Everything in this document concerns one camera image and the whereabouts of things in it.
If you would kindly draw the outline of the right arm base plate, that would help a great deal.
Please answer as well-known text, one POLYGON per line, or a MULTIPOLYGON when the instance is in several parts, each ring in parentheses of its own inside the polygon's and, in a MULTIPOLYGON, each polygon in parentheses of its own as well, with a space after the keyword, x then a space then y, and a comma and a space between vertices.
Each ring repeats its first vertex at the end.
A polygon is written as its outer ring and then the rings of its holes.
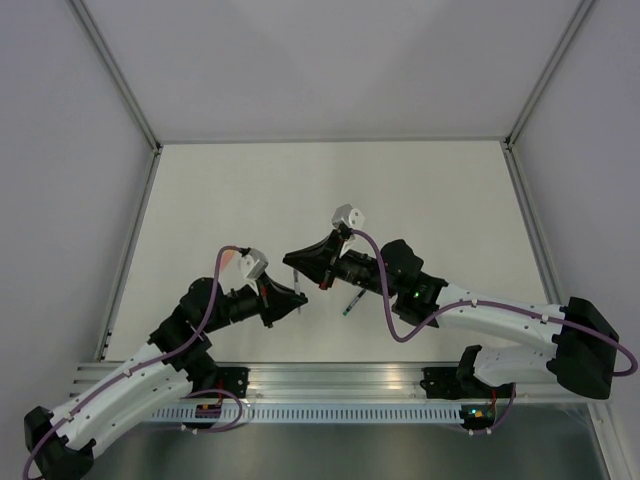
POLYGON ((474 376, 472 368, 425 367, 422 369, 422 375, 420 386, 428 399, 508 399, 514 388, 513 383, 497 387, 483 383, 474 376))

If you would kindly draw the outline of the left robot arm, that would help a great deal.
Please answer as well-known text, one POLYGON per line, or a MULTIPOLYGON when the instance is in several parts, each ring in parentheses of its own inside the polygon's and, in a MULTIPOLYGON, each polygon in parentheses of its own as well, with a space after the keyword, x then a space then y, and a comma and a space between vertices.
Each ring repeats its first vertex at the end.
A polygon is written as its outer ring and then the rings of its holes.
POLYGON ((267 328, 306 305, 307 297, 261 274, 255 285, 223 292, 216 279, 194 281, 142 347, 119 368, 66 403, 24 417, 30 453, 23 472, 81 479, 115 440, 166 404, 221 396, 209 333, 257 317, 267 328))

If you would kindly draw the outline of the grey purple pen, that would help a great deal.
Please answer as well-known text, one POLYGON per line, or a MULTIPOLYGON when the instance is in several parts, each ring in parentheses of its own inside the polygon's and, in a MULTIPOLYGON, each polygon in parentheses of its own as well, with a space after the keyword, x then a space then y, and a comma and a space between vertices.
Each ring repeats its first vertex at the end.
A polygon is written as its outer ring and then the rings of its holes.
MULTIPOLYGON (((301 291, 299 272, 296 269, 293 269, 292 273, 293 273, 293 288, 294 288, 295 294, 296 294, 297 297, 305 299, 306 297, 304 296, 304 294, 301 291)), ((304 303, 299 303, 297 305, 296 312, 298 314, 301 313, 301 308, 302 308, 303 305, 304 305, 304 303)))

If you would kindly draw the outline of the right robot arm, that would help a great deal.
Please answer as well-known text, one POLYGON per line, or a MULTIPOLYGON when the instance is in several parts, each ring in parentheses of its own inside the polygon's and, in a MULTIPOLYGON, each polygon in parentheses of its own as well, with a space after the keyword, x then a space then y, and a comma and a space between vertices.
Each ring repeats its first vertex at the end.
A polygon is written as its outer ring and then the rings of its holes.
POLYGON ((423 272, 402 239, 377 246, 365 232, 335 228, 320 242, 284 255, 285 265, 328 290, 337 280, 381 296, 387 328, 407 343, 427 328, 470 330, 510 342, 471 345, 455 372, 457 388, 478 397, 520 383, 556 382, 584 398, 607 400, 618 354, 629 352, 588 300, 532 305, 498 300, 423 272))

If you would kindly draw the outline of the green pen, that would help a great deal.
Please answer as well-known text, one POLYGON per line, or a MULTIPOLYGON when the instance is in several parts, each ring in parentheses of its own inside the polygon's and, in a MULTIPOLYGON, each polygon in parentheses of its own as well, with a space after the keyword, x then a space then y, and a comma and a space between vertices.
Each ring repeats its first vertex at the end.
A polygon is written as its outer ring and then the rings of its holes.
POLYGON ((344 308, 342 315, 343 316, 347 316, 349 315, 349 313, 354 309, 354 307, 359 303, 359 301, 363 298, 363 296, 366 294, 366 290, 361 289, 354 297, 353 299, 348 303, 348 305, 344 308))

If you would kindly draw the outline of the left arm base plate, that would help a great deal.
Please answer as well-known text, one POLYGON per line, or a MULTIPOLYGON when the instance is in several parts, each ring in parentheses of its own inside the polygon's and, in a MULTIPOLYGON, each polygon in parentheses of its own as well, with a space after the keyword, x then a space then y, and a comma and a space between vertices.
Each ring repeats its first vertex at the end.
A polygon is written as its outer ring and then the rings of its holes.
POLYGON ((247 367, 219 367, 214 380, 214 388, 226 390, 239 399, 245 399, 250 383, 250 372, 251 370, 247 367))

